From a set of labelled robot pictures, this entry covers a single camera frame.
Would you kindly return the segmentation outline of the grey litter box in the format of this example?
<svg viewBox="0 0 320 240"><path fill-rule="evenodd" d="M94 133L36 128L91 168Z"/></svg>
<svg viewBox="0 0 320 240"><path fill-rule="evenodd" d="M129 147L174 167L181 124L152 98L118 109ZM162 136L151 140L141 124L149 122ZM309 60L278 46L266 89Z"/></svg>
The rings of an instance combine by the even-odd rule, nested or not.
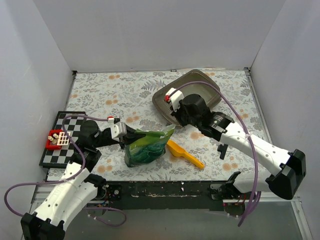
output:
<svg viewBox="0 0 320 240"><path fill-rule="evenodd" d="M172 110L170 109L170 104L165 102L165 95L171 88L178 88L183 84L189 82L201 81L213 85L218 91L220 91L219 86L204 72L193 69L184 74L183 76L176 77L176 79L168 83L165 87L158 90L152 96L152 103L155 106L156 110L170 123L175 124L177 127L181 127L178 121L171 115ZM204 100L206 105L213 110L213 108L222 100L220 95L211 87L205 84L190 84L183 87L180 90L183 93L183 96L186 97L191 94L198 94Z"/></svg>

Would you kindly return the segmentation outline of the green litter bag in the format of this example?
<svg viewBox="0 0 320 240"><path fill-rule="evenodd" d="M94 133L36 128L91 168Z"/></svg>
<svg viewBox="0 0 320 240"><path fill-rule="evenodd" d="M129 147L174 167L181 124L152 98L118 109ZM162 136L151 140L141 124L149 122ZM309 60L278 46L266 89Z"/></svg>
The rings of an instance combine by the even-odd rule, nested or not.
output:
<svg viewBox="0 0 320 240"><path fill-rule="evenodd" d="M142 131L146 134L132 144L125 145L124 161L129 168L149 164L166 153L166 144L175 131L174 124L166 126L161 131Z"/></svg>

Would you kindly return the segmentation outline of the yellow plastic scoop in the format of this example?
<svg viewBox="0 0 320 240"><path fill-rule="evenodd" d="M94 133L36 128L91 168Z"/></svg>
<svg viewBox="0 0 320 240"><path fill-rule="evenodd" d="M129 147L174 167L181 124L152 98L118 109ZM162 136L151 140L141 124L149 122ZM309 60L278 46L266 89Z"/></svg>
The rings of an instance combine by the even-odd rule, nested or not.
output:
<svg viewBox="0 0 320 240"><path fill-rule="evenodd" d="M184 148L179 146L174 141L168 140L166 145L170 150L171 154L176 158L185 158L199 169L203 169L205 167L205 165L201 161L199 161L196 157L192 156L190 153L188 153Z"/></svg>

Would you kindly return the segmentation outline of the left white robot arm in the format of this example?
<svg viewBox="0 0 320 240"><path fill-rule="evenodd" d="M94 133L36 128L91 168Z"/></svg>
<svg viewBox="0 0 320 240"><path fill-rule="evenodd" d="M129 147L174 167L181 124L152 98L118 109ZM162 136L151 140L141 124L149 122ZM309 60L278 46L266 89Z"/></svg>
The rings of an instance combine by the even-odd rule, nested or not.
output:
<svg viewBox="0 0 320 240"><path fill-rule="evenodd" d="M20 221L26 240L62 240L72 220L92 199L106 196L106 180L92 173L101 157L100 147L119 144L121 148L145 137L118 118L106 119L109 127L100 130L96 119L85 117L77 141L71 140L74 153L63 176L43 203Z"/></svg>

